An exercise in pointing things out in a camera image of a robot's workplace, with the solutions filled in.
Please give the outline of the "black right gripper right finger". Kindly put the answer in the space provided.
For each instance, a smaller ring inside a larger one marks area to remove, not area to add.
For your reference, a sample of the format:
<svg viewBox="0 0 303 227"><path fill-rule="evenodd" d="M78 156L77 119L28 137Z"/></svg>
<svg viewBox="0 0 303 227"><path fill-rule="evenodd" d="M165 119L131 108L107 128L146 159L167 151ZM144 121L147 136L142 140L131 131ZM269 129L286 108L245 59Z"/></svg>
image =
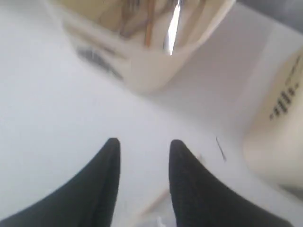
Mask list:
<svg viewBox="0 0 303 227"><path fill-rule="evenodd" d="M169 149L169 192L178 227L290 227L228 188L181 140Z"/></svg>

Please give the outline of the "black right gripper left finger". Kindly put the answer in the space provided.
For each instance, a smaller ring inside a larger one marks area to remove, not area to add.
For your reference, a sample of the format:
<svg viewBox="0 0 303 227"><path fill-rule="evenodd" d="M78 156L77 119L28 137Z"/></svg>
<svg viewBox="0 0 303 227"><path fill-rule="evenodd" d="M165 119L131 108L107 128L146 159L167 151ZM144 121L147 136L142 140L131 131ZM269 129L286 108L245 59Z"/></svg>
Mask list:
<svg viewBox="0 0 303 227"><path fill-rule="evenodd" d="M121 169L120 142L109 138L66 184L3 220L2 227L109 227Z"/></svg>

